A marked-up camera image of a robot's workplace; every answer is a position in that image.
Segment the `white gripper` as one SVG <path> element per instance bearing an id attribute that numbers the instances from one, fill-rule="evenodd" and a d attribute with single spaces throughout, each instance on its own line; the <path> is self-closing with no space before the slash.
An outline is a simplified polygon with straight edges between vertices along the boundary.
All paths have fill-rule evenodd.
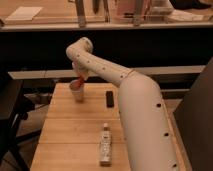
<path id="1" fill-rule="evenodd" d="M 89 70 L 87 68 L 76 63 L 72 63 L 72 67 L 78 77 L 82 77 L 84 80 L 89 78 Z"/>

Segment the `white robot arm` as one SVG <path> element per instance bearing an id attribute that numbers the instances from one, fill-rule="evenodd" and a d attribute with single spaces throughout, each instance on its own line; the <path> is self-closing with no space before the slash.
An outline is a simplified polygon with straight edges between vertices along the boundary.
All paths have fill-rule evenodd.
<path id="1" fill-rule="evenodd" d="M 66 48 L 76 73 L 90 71 L 118 88 L 118 108 L 131 171 L 179 171 L 159 85 L 149 76 L 92 54 L 82 37 Z"/>

